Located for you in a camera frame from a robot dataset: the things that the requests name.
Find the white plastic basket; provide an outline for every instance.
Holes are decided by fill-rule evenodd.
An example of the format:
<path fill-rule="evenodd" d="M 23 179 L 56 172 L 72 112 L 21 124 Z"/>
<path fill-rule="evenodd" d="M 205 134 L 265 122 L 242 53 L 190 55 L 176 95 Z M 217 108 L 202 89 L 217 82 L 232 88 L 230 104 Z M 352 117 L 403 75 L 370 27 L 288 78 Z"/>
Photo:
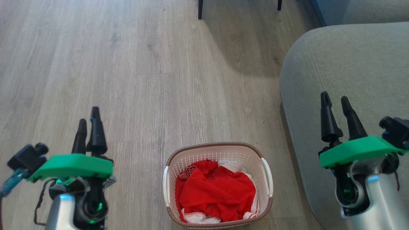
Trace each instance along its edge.
<path fill-rule="evenodd" d="M 239 162 L 247 169 L 256 184 L 260 212 L 251 219 L 212 224 L 185 223 L 179 219 L 175 201 L 176 178 L 184 169 L 200 160 L 214 160 L 219 165 L 227 161 Z M 263 155 L 252 145 L 245 143 L 203 144 L 178 150 L 170 156 L 163 172 L 163 197 L 169 216 L 187 228 L 229 228 L 251 223 L 263 218 L 273 201 L 273 179 Z"/>

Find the laminate flooring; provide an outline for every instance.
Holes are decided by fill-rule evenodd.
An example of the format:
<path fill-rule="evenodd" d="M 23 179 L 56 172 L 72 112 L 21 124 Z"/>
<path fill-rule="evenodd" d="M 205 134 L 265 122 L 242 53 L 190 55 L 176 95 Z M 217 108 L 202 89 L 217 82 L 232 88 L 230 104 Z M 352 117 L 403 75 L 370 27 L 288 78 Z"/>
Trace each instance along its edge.
<path fill-rule="evenodd" d="M 237 230 L 321 229 L 303 194 L 280 109 L 285 54 L 320 27 L 309 0 L 0 0 L 0 179 L 27 143 L 69 153 L 80 118 L 101 110 L 109 229 L 182 229 L 168 216 L 162 172 L 177 149 L 246 142 L 271 167 L 274 202 Z M 33 223 L 42 183 L 3 201 L 5 230 Z M 46 221 L 51 200 L 39 210 Z"/>

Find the chair leg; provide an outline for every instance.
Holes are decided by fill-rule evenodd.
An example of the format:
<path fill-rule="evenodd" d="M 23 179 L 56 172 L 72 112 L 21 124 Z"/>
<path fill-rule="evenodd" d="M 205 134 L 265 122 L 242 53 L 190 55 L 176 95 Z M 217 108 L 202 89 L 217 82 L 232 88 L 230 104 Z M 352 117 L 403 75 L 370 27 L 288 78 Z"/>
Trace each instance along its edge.
<path fill-rule="evenodd" d="M 277 10 L 281 10 L 282 3 L 283 3 L 283 0 L 279 0 Z"/>
<path fill-rule="evenodd" d="M 202 19 L 203 0 L 199 0 L 199 20 Z"/>

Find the sofa cushion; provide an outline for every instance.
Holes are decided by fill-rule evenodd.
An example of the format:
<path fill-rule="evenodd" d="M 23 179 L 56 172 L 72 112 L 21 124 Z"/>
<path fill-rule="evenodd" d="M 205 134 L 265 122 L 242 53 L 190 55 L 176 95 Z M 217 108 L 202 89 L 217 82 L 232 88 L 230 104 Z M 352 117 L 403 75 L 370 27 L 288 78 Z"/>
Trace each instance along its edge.
<path fill-rule="evenodd" d="M 340 99 L 347 96 L 368 135 L 384 116 L 409 119 L 409 23 L 340 25 L 304 34 L 288 52 L 280 94 L 308 203 L 327 229 L 344 229 L 335 179 L 320 167 L 320 93 L 328 91 L 348 140 Z M 400 195 L 409 209 L 409 156 L 400 157 Z"/>

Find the black cable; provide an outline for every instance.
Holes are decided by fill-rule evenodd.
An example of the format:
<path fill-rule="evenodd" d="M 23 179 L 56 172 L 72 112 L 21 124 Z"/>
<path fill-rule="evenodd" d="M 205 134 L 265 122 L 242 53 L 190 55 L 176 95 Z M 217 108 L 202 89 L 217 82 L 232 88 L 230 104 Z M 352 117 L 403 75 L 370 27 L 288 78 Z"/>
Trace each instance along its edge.
<path fill-rule="evenodd" d="M 38 203 L 37 203 L 36 209 L 34 210 L 34 223 L 36 225 L 45 226 L 45 223 L 40 223 L 37 221 L 37 209 L 41 207 L 41 203 L 43 202 L 43 197 L 45 193 L 45 188 L 47 187 L 47 184 L 51 181 L 56 181 L 56 179 L 49 179 L 44 183 L 43 189 L 41 190 L 41 193 L 40 193 L 40 198 L 38 198 Z"/>
<path fill-rule="evenodd" d="M 399 177 L 398 177 L 398 173 L 396 172 L 396 168 L 394 167 L 394 164 L 392 163 L 391 159 L 389 157 L 386 157 L 386 159 L 388 159 L 389 164 L 391 165 L 391 167 L 393 168 L 393 174 L 395 174 L 395 179 L 396 179 L 396 189 L 400 190 L 400 184 L 399 184 Z"/>
<path fill-rule="evenodd" d="M 2 221 L 2 217 L 1 217 L 1 213 L 2 213 L 2 201 L 3 201 L 3 196 L 0 196 L 0 230 L 3 230 L 3 221 Z"/>

